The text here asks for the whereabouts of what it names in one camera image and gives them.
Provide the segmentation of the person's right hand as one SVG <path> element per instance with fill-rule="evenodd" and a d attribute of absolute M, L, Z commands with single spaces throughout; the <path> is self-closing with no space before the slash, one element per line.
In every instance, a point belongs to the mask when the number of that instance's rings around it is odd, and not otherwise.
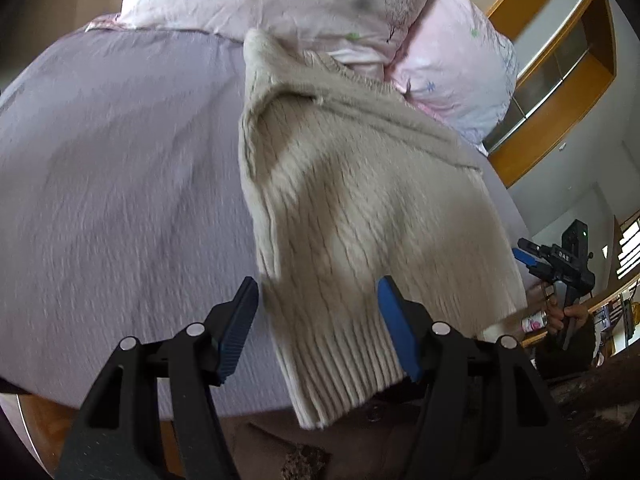
<path fill-rule="evenodd" d="M 561 307 L 555 294 L 546 299 L 547 330 L 555 335 L 564 330 L 564 325 L 570 321 L 575 322 L 575 330 L 580 330 L 591 321 L 591 315 L 584 304 L 573 304 L 570 307 Z"/>

